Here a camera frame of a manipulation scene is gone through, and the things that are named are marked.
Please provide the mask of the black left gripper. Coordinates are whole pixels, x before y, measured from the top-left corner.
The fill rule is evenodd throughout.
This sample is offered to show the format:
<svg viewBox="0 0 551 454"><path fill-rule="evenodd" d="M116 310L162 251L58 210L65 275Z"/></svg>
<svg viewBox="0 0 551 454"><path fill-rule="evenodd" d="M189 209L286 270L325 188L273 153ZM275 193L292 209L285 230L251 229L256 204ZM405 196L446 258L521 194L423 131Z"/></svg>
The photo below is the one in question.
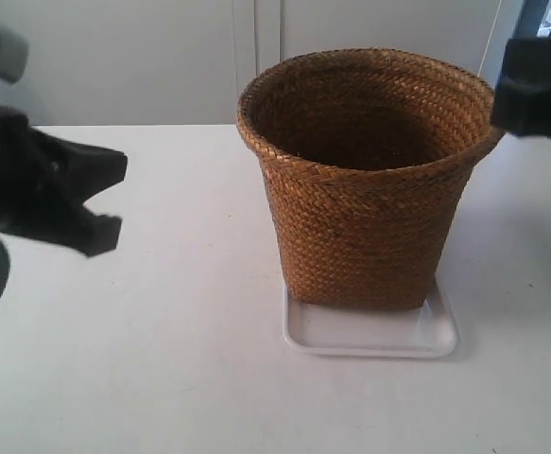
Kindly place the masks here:
<svg viewBox="0 0 551 454"><path fill-rule="evenodd" d="M80 202L122 183L127 167L119 150L47 134L24 113L0 106L0 232L87 257L115 250L123 220ZM74 202L60 200L52 174Z"/></svg>

